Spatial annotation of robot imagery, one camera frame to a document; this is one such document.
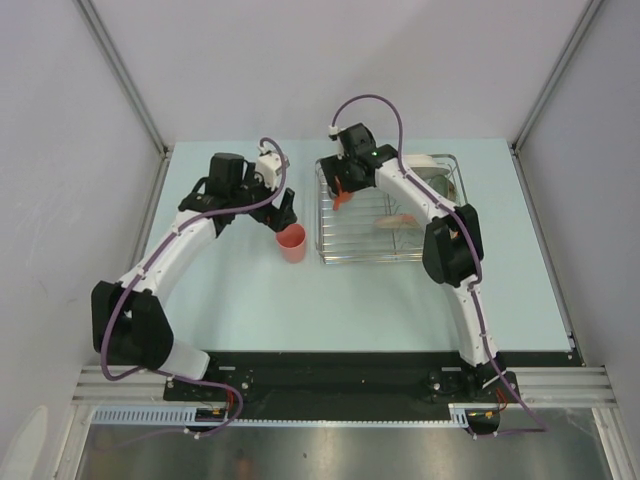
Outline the pink plastic cup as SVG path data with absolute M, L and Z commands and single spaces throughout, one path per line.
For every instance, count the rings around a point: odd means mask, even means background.
M 276 234 L 276 242 L 282 257 L 291 264 L 300 263 L 306 255 L 306 230 L 300 224 L 292 224 Z

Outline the orange mug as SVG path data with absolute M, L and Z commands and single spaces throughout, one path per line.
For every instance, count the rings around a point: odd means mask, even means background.
M 335 177 L 335 184 L 336 193 L 333 197 L 333 210 L 339 211 L 344 204 L 350 202 L 353 199 L 354 193 L 345 191 L 342 188 L 341 182 L 338 177 Z

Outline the metal wire dish rack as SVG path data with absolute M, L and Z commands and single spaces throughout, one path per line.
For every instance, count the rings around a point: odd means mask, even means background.
M 447 169 L 456 187 L 454 203 L 467 202 L 466 190 L 457 158 L 450 153 L 426 154 Z M 398 200 L 379 189 L 368 188 L 354 193 L 353 199 L 339 211 L 333 210 L 333 193 L 320 167 L 316 174 L 316 250 L 326 264 L 419 262 L 424 234 L 416 229 L 379 229 L 378 218 L 409 214 Z M 436 176 L 419 176 L 429 185 Z

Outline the white deep plate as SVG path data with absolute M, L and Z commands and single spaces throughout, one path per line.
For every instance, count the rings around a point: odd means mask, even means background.
M 420 176 L 444 175 L 447 169 L 439 165 L 432 156 L 426 154 L 408 154 L 403 156 L 403 163 Z

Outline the pink cream branch plate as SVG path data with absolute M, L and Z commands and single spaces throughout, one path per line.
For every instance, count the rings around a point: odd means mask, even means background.
M 374 221 L 374 226 L 379 229 L 416 229 L 419 223 L 412 215 L 390 215 L 378 218 Z

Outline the green ceramic bowl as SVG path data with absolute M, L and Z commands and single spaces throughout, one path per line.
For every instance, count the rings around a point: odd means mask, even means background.
M 452 181 L 444 175 L 436 175 L 429 180 L 429 185 L 441 196 L 449 201 L 457 199 L 456 187 Z

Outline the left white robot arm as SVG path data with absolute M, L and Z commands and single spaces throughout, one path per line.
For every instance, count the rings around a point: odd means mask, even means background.
M 125 363 L 186 378 L 187 389 L 202 400 L 219 392 L 221 376 L 208 367 L 209 355 L 175 337 L 164 305 L 199 253 L 237 216 L 275 233 L 296 223 L 288 167 L 285 155 L 266 148 L 254 162 L 232 153 L 211 157 L 208 174 L 181 200 L 154 249 L 117 281 L 93 288 L 92 340 L 103 369 Z

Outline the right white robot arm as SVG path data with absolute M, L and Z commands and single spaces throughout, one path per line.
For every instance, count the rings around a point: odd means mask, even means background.
M 329 128 L 338 152 L 319 160 L 334 207 L 353 194 L 376 188 L 406 207 L 423 230 L 422 264 L 431 280 L 448 286 L 456 298 L 454 315 L 459 355 L 474 367 L 461 376 L 463 393 L 484 401 L 497 389 L 498 349 L 489 335 L 480 295 L 484 250 L 476 209 L 457 205 L 439 194 L 405 162 L 400 150 L 376 143 L 362 123 Z

